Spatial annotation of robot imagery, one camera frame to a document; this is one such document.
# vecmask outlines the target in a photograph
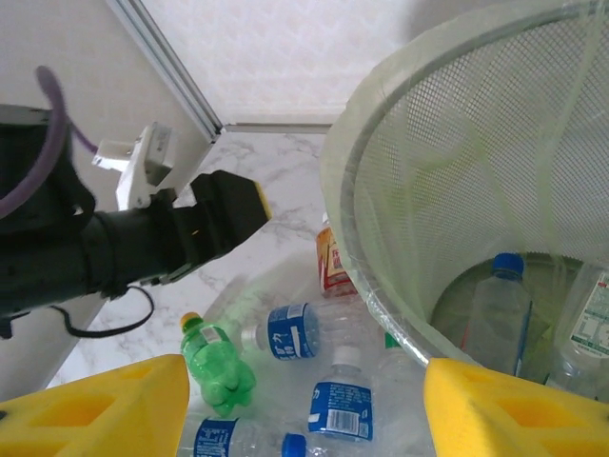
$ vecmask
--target blue bottle label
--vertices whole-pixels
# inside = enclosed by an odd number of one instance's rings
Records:
[[[268,343],[279,360],[314,357],[305,334],[307,303],[273,309],[268,315]]]
[[[226,457],[238,420],[205,419],[194,439],[193,457]]]
[[[309,431],[372,441],[372,393],[369,388],[318,383],[313,390]]]

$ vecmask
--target clear plastic bottle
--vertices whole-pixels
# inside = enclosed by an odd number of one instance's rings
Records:
[[[598,398],[609,360],[609,270],[584,264],[567,295],[546,385]]]
[[[385,351],[373,375],[376,455],[435,456],[422,401],[425,369],[385,334]]]
[[[357,457],[358,449],[315,435],[284,433],[250,419],[189,413],[177,457]]]
[[[484,367],[517,376],[532,305],[522,286],[523,272],[518,254],[495,257],[493,276],[476,286],[462,342],[463,350]]]
[[[372,441],[372,391],[360,359],[358,348],[335,348],[330,374],[313,389],[309,431],[356,443]]]
[[[315,357],[323,346],[358,346],[366,330],[359,296],[273,309],[241,332],[244,350],[270,350],[280,360]]]

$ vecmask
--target plastic bottle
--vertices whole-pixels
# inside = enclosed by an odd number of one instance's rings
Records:
[[[247,406],[256,377],[239,358],[225,332],[205,323],[194,312],[186,314],[181,325],[184,333],[181,351],[206,403],[222,417],[236,405]]]
[[[314,435],[283,433],[250,419],[189,413],[177,457],[356,457],[358,450]]]
[[[598,398],[609,361],[609,270],[585,264],[567,295],[546,385]]]
[[[342,297],[358,293],[343,268],[341,254],[336,245],[327,213],[324,213],[322,230],[317,235],[317,262],[320,286],[324,297]]]
[[[365,335],[359,296],[273,309],[241,332],[244,350],[270,350],[280,360],[310,358],[323,346],[357,346]]]
[[[335,348],[330,374],[313,389],[309,431],[357,443],[372,441],[372,391],[360,359],[358,348]]]
[[[522,286],[523,272],[518,254],[495,257],[493,276],[476,286],[462,342],[463,350],[484,367],[517,376],[532,306]]]
[[[388,333],[384,346],[372,381],[376,455],[435,456],[422,402],[425,370]]]

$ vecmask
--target yellow sponge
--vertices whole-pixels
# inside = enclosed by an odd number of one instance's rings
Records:
[[[0,404],[0,456],[175,455],[184,358],[165,355]]]
[[[609,406],[449,359],[424,387],[439,457],[609,456]]]

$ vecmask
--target black cable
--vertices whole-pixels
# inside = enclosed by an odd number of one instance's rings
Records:
[[[108,338],[110,336],[121,335],[123,333],[127,333],[128,331],[132,331],[138,327],[141,327],[143,324],[146,323],[146,321],[148,319],[150,319],[150,317],[152,317],[152,313],[154,312],[154,299],[148,293],[147,290],[144,290],[143,288],[140,288],[139,286],[128,286],[127,288],[134,288],[136,290],[139,290],[144,295],[146,295],[146,298],[147,298],[148,302],[150,303],[150,312],[147,314],[147,316],[144,319],[137,321],[134,324],[129,324],[128,326],[111,328],[110,330],[99,330],[99,331],[81,330],[79,328],[75,328],[72,326],[72,322],[69,318],[69,313],[65,309],[59,308],[55,305],[51,305],[49,308],[56,309],[62,313],[62,315],[64,316],[64,325],[66,326],[66,331],[70,335],[75,336],[76,338],[98,339],[98,338]]]

